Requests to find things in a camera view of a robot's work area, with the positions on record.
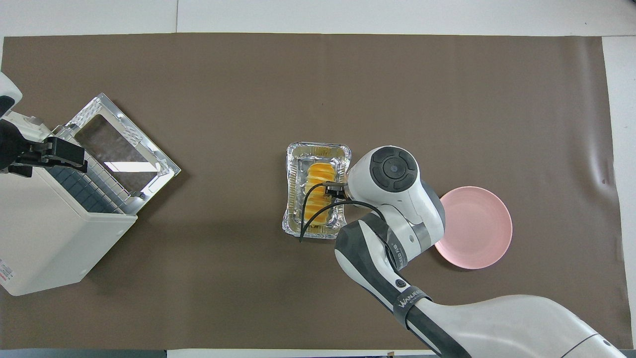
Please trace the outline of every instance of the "table surface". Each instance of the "table surface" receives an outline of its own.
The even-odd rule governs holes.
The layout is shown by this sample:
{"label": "table surface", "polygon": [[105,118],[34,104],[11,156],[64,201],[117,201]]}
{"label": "table surface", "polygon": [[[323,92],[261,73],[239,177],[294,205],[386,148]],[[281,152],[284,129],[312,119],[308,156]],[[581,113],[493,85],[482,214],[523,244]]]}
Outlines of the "table surface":
{"label": "table surface", "polygon": [[[614,140],[614,169],[621,200],[623,253],[630,302],[636,285],[636,147],[632,123],[636,70],[636,6],[631,1],[488,1],[366,3],[324,1],[1,1],[0,36],[140,32],[360,32],[606,36],[603,39]],[[94,21],[94,14],[99,20]],[[632,327],[635,317],[632,315]]]}

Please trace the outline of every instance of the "black cable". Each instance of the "black cable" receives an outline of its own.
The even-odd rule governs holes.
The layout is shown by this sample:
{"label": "black cable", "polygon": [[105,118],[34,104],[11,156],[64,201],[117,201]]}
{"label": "black cable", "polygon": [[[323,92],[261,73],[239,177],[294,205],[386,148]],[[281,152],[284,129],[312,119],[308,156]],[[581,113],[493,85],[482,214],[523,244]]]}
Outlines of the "black cable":
{"label": "black cable", "polygon": [[303,241],[303,227],[305,226],[305,207],[307,206],[307,198],[309,198],[309,194],[312,193],[312,191],[314,191],[314,189],[318,188],[318,187],[322,187],[324,183],[318,183],[316,185],[314,185],[311,189],[309,189],[309,191],[307,192],[307,194],[305,194],[305,200],[303,200],[303,210],[302,213],[300,214],[300,241]]}
{"label": "black cable", "polygon": [[355,205],[360,205],[360,206],[365,206],[373,211],[375,211],[378,216],[380,217],[380,219],[382,219],[382,221],[386,221],[384,219],[384,215],[382,215],[382,213],[380,212],[380,210],[378,210],[378,208],[376,208],[375,206],[371,205],[371,204],[367,204],[363,201],[357,201],[357,200],[343,200],[343,201],[339,201],[337,203],[331,203],[327,206],[325,206],[324,208],[318,210],[314,216],[312,216],[311,218],[309,218],[309,220],[307,221],[307,224],[304,226],[300,227],[300,237],[298,238],[299,242],[303,242],[303,236],[305,235],[305,231],[307,231],[307,229],[309,229],[309,224],[312,223],[312,221],[314,221],[315,218],[318,217],[318,215],[322,214],[325,210],[329,210],[331,208],[333,208],[334,206],[338,206],[338,205],[345,205],[345,204],[355,204]]}

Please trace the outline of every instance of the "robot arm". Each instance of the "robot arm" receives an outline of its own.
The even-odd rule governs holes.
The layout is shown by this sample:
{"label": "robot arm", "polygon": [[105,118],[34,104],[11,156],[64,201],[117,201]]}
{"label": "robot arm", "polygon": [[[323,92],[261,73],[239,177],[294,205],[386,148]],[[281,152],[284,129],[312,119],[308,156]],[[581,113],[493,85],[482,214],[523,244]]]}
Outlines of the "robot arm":
{"label": "robot arm", "polygon": [[[0,73],[0,118],[22,98],[13,82]],[[25,139],[18,127],[0,119],[0,173],[31,177],[32,167],[65,166],[86,173],[84,149],[57,137],[43,142]]]}
{"label": "robot arm", "polygon": [[[443,229],[439,228],[444,225],[439,198],[420,184],[417,165],[414,172],[409,171],[410,161],[415,162],[406,150],[382,147],[351,169],[347,194],[377,206],[386,222],[370,213],[341,229],[335,247],[346,274],[373,294],[403,327],[442,357],[624,357],[549,299],[519,295],[444,306],[400,276],[398,271],[408,261],[441,239]],[[379,166],[382,171],[374,170]],[[414,178],[408,179],[408,186],[396,184],[409,174]],[[424,229],[418,228],[422,223]]]}

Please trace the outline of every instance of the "circular button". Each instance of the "circular button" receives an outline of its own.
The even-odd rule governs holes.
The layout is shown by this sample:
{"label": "circular button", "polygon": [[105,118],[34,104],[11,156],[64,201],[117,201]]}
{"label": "circular button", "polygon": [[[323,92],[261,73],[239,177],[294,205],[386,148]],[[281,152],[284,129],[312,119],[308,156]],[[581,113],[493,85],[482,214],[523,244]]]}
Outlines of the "circular button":
{"label": "circular button", "polygon": [[391,179],[399,179],[406,172],[406,162],[402,158],[393,157],[384,162],[384,173]]}

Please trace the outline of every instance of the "robot arm label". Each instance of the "robot arm label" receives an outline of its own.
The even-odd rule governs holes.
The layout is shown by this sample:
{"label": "robot arm label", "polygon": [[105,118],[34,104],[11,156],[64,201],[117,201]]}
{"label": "robot arm label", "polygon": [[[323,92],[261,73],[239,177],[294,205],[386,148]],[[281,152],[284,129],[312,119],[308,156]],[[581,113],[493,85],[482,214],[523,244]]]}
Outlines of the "robot arm label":
{"label": "robot arm label", "polygon": [[398,240],[398,237],[387,223],[372,213],[365,215],[360,220],[369,225],[369,228],[371,228],[371,230],[373,230],[373,232],[382,240],[386,246],[387,256],[389,257],[389,261],[393,268],[396,271],[405,268],[408,264],[408,259],[404,246],[402,246],[402,243]]}
{"label": "robot arm label", "polygon": [[406,315],[415,306],[417,301],[422,298],[431,299],[424,291],[416,286],[409,286],[406,290],[399,294],[396,301],[393,302],[393,316],[406,329]]}

